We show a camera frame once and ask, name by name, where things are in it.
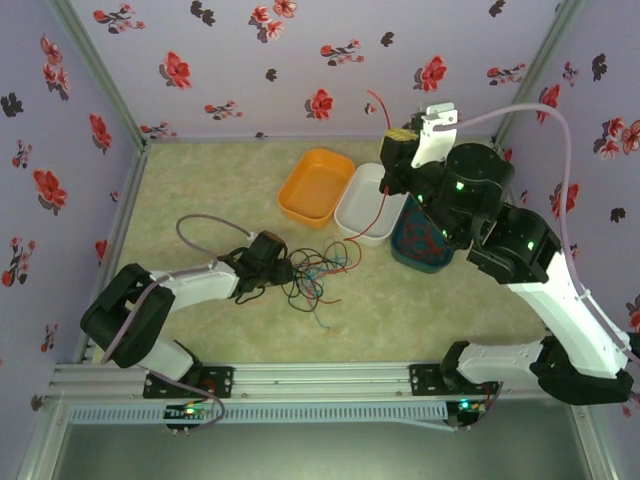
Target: lavender wall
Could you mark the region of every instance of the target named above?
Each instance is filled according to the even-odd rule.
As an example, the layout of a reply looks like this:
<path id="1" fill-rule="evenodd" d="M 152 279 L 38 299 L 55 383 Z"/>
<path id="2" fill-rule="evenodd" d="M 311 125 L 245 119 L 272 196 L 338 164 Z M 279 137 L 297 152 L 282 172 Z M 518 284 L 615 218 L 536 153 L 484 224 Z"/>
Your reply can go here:
<path id="1" fill-rule="evenodd" d="M 380 135 L 369 88 L 396 126 L 420 102 L 471 118 L 510 103 L 559 3 L 70 2 L 139 127 L 163 138 Z"/>
<path id="2" fill-rule="evenodd" d="M 8 479 L 54 366 L 72 360 L 134 147 L 45 2 L 4 2 L 0 32 L 0 477 Z"/>
<path id="3" fill-rule="evenodd" d="M 573 253 L 583 283 L 627 331 L 640 329 L 640 57 L 634 53 L 640 31 L 629 14 L 636 10 L 633 0 L 589 2 L 531 99 L 557 105 L 569 121 Z M 535 112 L 521 114 L 505 146 L 512 149 L 517 172 L 514 193 L 558 227 L 554 206 L 557 212 L 563 161 L 558 124 L 550 117 L 541 123 Z M 640 384 L 637 369 L 632 373 Z M 630 402 L 595 409 L 620 478 L 640 478 L 634 464 L 638 408 Z"/>

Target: white bracket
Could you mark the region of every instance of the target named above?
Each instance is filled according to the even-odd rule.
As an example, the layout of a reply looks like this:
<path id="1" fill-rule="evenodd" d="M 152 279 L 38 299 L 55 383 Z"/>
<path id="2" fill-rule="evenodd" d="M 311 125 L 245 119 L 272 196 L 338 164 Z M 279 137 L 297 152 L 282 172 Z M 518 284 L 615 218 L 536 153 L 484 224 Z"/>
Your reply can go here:
<path id="1" fill-rule="evenodd" d="M 420 144 L 416 151 L 411 166 L 420 168 L 429 162 L 444 160 L 456 141 L 457 129 L 446 132 L 435 132 L 436 126 L 447 126 L 458 123 L 458 111 L 453 102 L 430 105 L 422 116 L 422 130 L 420 131 Z"/>

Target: floor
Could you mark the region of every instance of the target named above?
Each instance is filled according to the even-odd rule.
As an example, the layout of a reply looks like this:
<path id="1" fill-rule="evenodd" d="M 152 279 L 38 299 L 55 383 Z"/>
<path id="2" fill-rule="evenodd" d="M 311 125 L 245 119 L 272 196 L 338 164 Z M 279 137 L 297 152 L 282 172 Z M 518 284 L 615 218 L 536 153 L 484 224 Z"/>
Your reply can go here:
<path id="1" fill-rule="evenodd" d="M 394 423 L 72 426 L 58 480 L 587 480 L 566 405 L 498 402 L 471 432 Z"/>
<path id="2" fill-rule="evenodd" d="M 290 249 L 321 249 L 339 237 L 332 221 L 313 230 L 282 215 L 277 193 L 308 149 L 325 147 L 356 165 L 378 162 L 379 142 L 250 142 L 156 145 L 146 167 L 121 266 L 148 270 L 203 264 L 207 257 L 181 243 L 175 221 L 194 212 L 224 217 L 253 231 L 270 230 Z M 207 221 L 186 223 L 193 241 L 227 253 L 246 240 Z M 396 263 L 389 244 L 363 247 L 362 264 L 325 283 L 321 328 L 309 313 L 291 309 L 274 288 L 237 306 L 211 301 L 170 315 L 163 334 L 206 362 L 437 361 L 456 340 L 520 343 L 544 327 L 520 298 L 480 273 L 457 252 L 451 265 L 427 275 Z"/>

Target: purple cable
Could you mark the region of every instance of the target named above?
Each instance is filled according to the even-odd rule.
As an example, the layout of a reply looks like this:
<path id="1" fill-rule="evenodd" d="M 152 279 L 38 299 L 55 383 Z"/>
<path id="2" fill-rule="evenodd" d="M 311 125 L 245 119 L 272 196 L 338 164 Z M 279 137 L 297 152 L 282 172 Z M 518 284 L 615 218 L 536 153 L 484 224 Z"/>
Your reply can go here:
<path id="1" fill-rule="evenodd" d="M 569 252 L 571 251 L 571 243 L 569 242 L 569 230 L 567 228 L 567 193 L 569 191 L 569 174 L 571 172 L 571 132 L 569 131 L 569 124 L 567 123 L 567 120 L 564 118 L 564 116 L 555 108 L 552 108 L 543 103 L 519 103 L 515 105 L 509 105 L 508 107 L 499 108 L 492 112 L 485 113 L 484 115 L 480 115 L 478 117 L 454 125 L 437 126 L 434 128 L 434 131 L 445 132 L 447 130 L 470 127 L 471 125 L 484 122 L 485 120 L 489 120 L 494 117 L 523 110 L 536 110 L 547 113 L 558 120 L 558 122 L 560 122 L 560 125 L 562 126 L 562 132 L 564 134 L 565 157 L 564 173 L 562 176 L 562 188 L 560 190 L 560 241 L 562 243 L 562 250 L 564 251 L 564 258 L 567 262 L 569 277 L 571 278 L 571 282 L 573 283 L 576 292 L 580 297 L 582 297 L 583 304 L 591 312 L 591 314 L 604 329 L 604 331 L 607 332 L 611 340 L 613 340 L 613 342 L 618 346 L 618 348 L 620 348 L 620 350 L 626 355 L 629 360 L 640 366 L 640 359 L 638 359 L 635 355 L 629 353 L 629 351 L 627 350 L 627 346 L 611 328 L 609 322 L 605 320 L 600 311 L 595 307 L 591 300 L 591 296 L 587 295 L 585 288 L 582 286 L 582 282 L 580 282 L 580 277 L 578 277 L 578 271 L 576 270 L 576 265 L 573 261 L 573 257 L 569 254 Z"/>
<path id="2" fill-rule="evenodd" d="M 111 341 L 111 343 L 109 344 L 109 346 L 105 350 L 104 355 L 102 357 L 102 360 L 100 362 L 103 365 L 109 361 L 109 359 L 111 358 L 111 355 L 113 355 L 113 352 L 115 351 L 115 349 L 118 348 L 118 345 L 120 345 L 120 342 L 122 342 L 122 339 L 124 338 L 125 334 L 129 330 L 129 327 L 133 323 L 133 320 L 135 319 L 136 315 L 138 314 L 138 311 L 140 310 L 140 306 L 144 303 L 145 299 L 149 296 L 149 294 L 153 291 L 154 288 L 156 288 L 162 282 L 164 282 L 165 280 L 168 280 L 170 278 L 180 278 L 180 277 L 184 277 L 186 275 L 191 275 L 191 274 L 194 274 L 194 273 L 205 273 L 205 272 L 211 271 L 211 269 L 213 269 L 216 266 L 216 264 L 218 263 L 218 257 L 214 252 L 212 252 L 211 250 L 209 250 L 207 248 L 204 248 L 204 247 L 198 245 L 197 243 L 194 243 L 194 242 L 188 240 L 184 236 L 184 234 L 182 233 L 182 230 L 180 229 L 180 225 L 182 224 L 182 222 L 184 222 L 185 220 L 188 220 L 190 218 L 207 218 L 209 220 L 215 220 L 217 222 L 220 222 L 220 223 L 223 223 L 223 224 L 228 225 L 230 227 L 233 227 L 236 230 L 239 230 L 240 232 L 244 233 L 248 238 L 251 238 L 251 233 L 249 233 L 249 231 L 245 230 L 244 228 L 240 227 L 239 225 L 236 225 L 235 223 L 229 222 L 228 220 L 225 220 L 223 218 L 215 217 L 213 215 L 207 215 L 205 213 L 193 213 L 193 214 L 190 214 L 190 215 L 185 215 L 184 217 L 181 217 L 180 219 L 178 219 L 178 221 L 176 222 L 176 232 L 177 232 L 178 237 L 180 238 L 180 240 L 182 240 L 185 244 L 187 244 L 191 248 L 209 255 L 211 257 L 211 263 L 208 264 L 208 265 L 200 266 L 200 267 L 187 268 L 187 269 L 184 269 L 184 270 L 176 270 L 176 271 L 170 272 L 170 273 L 168 273 L 166 275 L 163 275 L 160 278 L 154 280 L 152 283 L 150 283 L 144 289 L 144 291 L 142 292 L 140 297 L 138 297 L 138 300 L 136 301 L 135 305 L 133 306 L 133 308 L 129 312 L 129 315 L 127 315 L 127 318 L 125 319 L 124 323 L 120 327 L 120 330 L 118 330 L 118 333 L 116 333 L 116 335 L 113 337 L 113 340 Z M 154 376 L 158 377 L 163 382 L 166 382 L 166 383 L 169 383 L 169 384 L 174 385 L 176 387 L 182 388 L 183 390 L 188 390 L 190 392 L 197 393 L 199 395 L 202 395 L 205 398 L 210 398 L 220 406 L 220 413 L 215 418 L 213 418 L 212 420 L 209 420 L 206 423 L 200 424 L 200 425 L 192 428 L 191 430 L 194 430 L 196 428 L 201 429 L 201 428 L 205 428 L 205 427 L 210 427 L 210 426 L 216 424 L 217 422 L 219 422 L 220 420 L 222 420 L 224 418 L 224 415 L 225 415 L 225 412 L 226 412 L 225 406 L 222 403 L 222 401 L 217 396 L 215 396 L 213 393 L 207 392 L 205 390 L 201 390 L 199 388 L 192 387 L 190 385 L 184 384 L 182 382 L 178 382 L 176 380 L 172 380 L 169 377 L 167 377 L 167 376 L 165 376 L 165 375 L 163 375 L 163 374 L 161 374 L 159 372 L 155 372 L 153 370 L 150 370 L 150 373 L 152 373 Z"/>

